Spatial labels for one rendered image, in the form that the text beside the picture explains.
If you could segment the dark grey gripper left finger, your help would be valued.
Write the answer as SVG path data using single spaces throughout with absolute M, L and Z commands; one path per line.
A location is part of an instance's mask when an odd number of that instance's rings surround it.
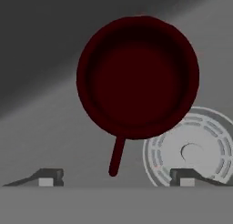
M 33 175 L 5 184 L 6 187 L 63 187 L 64 170 L 62 168 L 40 168 Z

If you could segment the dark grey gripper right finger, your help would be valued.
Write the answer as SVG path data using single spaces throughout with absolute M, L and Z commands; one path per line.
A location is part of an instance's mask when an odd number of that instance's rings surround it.
M 213 178 L 205 178 L 193 168 L 172 168 L 170 170 L 171 187 L 233 187 L 233 179 L 227 183 L 222 183 Z

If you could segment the white patterned bowl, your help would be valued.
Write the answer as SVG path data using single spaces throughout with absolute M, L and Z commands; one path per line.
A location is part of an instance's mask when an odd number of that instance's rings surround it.
M 144 141 L 145 171 L 156 187 L 171 187 L 172 168 L 193 168 L 205 178 L 233 179 L 233 120 L 206 107 L 192 107 L 171 130 Z

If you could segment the dark red mug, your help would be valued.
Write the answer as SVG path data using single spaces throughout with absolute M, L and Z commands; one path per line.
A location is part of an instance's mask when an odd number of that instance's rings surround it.
M 187 38 L 152 16 L 122 17 L 102 26 L 78 62 L 76 87 L 84 110 L 116 137 L 108 173 L 118 173 L 128 139 L 159 136 L 193 105 L 198 59 Z

